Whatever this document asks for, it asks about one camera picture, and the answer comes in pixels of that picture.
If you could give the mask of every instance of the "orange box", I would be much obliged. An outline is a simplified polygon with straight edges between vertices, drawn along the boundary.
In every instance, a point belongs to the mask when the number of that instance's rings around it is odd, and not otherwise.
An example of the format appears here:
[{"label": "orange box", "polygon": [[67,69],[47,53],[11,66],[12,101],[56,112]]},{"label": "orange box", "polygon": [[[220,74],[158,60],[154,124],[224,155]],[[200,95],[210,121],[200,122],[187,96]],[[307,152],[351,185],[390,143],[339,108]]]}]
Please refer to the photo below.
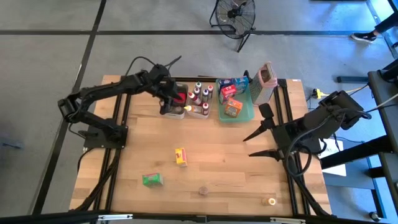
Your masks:
[{"label": "orange box", "polygon": [[225,114],[227,114],[228,116],[231,116],[233,118],[236,118],[239,115],[239,113],[241,112],[242,107],[243,107],[242,102],[230,98],[226,102]]},{"label": "orange box", "polygon": [[187,155],[184,148],[175,149],[175,160],[180,167],[187,166]]}]

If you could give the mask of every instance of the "wooden tabletop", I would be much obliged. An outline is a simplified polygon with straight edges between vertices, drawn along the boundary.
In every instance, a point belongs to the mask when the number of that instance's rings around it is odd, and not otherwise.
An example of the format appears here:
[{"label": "wooden tabletop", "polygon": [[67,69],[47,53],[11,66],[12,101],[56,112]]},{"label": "wooden tabletop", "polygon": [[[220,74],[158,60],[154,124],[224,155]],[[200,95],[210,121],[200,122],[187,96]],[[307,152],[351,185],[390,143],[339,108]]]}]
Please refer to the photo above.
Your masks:
[{"label": "wooden tabletop", "polygon": [[[120,76],[105,75],[103,84],[118,82]],[[190,90],[194,83],[187,83]],[[300,80],[287,80],[294,119],[307,112]],[[284,99],[280,101],[287,121]],[[98,101],[95,114],[111,118],[116,97]],[[275,100],[271,108],[277,124]],[[257,108],[247,123],[221,123],[217,104],[208,119],[185,115],[182,120],[159,114],[159,100],[142,93],[131,98],[126,147],[122,150],[114,189],[113,212],[200,214],[200,215],[292,215],[289,188],[281,162],[269,157],[249,157],[252,152],[276,148],[270,131],[247,141],[242,140],[256,130],[263,120]],[[175,148],[184,147],[187,167],[175,163]],[[70,208],[76,208],[93,190],[100,175],[104,149],[94,149],[82,160]],[[301,154],[303,166],[307,155]],[[148,188],[142,175],[159,172],[164,185]],[[317,158],[305,173],[305,183],[318,203],[331,212],[325,181]],[[198,193],[200,187],[208,195]],[[303,213],[300,191],[296,186],[298,209]],[[103,193],[101,208],[106,194]],[[261,200],[275,198],[277,204],[264,206]]]}]

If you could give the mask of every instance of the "person's foot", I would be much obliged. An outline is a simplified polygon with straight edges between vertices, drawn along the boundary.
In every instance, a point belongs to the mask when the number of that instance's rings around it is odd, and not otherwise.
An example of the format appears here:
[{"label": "person's foot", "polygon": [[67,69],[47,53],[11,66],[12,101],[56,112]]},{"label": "person's foot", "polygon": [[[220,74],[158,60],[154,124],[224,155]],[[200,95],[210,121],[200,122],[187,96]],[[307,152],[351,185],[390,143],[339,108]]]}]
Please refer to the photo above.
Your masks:
[{"label": "person's foot", "polygon": [[354,40],[364,41],[367,43],[373,43],[376,40],[376,36],[374,34],[370,34],[370,33],[366,33],[366,34],[354,33],[354,34],[351,34],[351,38]]}]

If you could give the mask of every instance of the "gray floor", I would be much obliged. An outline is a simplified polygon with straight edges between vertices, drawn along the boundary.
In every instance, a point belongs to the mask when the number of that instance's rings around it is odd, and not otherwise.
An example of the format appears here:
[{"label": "gray floor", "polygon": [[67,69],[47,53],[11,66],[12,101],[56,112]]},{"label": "gray floor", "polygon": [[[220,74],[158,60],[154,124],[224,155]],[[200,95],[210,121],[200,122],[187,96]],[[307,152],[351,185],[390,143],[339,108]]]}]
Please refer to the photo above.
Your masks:
[{"label": "gray floor", "polygon": [[[208,18],[214,2],[108,1],[99,29],[210,30]],[[3,0],[0,29],[90,30],[99,5],[98,0]],[[256,12],[258,30],[372,30],[375,25],[365,2],[256,1]],[[57,100],[70,92],[87,40],[87,36],[0,35],[0,134],[24,143],[22,150],[0,151],[1,217],[29,211],[60,122]],[[271,61],[278,77],[302,79],[307,94],[312,88],[331,93],[361,86],[337,84],[333,81],[336,76],[363,76],[393,60],[383,38],[368,45],[342,36],[252,36],[239,54],[234,51],[237,44],[223,35],[97,36],[82,86],[100,84],[105,74],[123,74],[138,55],[158,63],[182,55],[172,68],[173,76],[238,77],[244,70],[253,74],[264,62]],[[137,61],[132,71],[141,68],[150,67]],[[354,98],[366,109],[374,106],[369,90]],[[372,121],[361,121],[338,135],[366,141],[384,134],[380,117],[374,114]],[[67,134],[44,212],[68,209],[81,148],[82,140]],[[331,187],[328,191],[333,194],[333,213],[369,220],[364,214],[374,209],[370,192]],[[360,206],[364,200],[369,206]],[[389,214],[388,221],[394,222],[396,214],[391,208]]]}]

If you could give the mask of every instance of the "teal plastic bin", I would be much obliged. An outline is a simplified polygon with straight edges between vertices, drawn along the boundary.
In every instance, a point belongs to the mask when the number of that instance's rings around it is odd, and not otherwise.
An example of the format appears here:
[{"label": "teal plastic bin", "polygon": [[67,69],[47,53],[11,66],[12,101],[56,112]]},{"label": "teal plastic bin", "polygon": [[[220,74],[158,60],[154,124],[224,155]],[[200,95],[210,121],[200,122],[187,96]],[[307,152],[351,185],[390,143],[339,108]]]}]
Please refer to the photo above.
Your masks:
[{"label": "teal plastic bin", "polygon": [[218,116],[220,117],[221,122],[225,123],[237,123],[237,122],[246,122],[250,121],[254,118],[254,108],[253,108],[253,102],[251,101],[251,95],[250,95],[250,90],[247,88],[246,91],[242,94],[235,95],[234,99],[238,100],[243,103],[243,107],[241,112],[239,113],[237,118],[232,118],[225,114],[225,106],[220,103],[219,95],[218,95],[218,79],[216,80],[216,97],[218,102]]}]

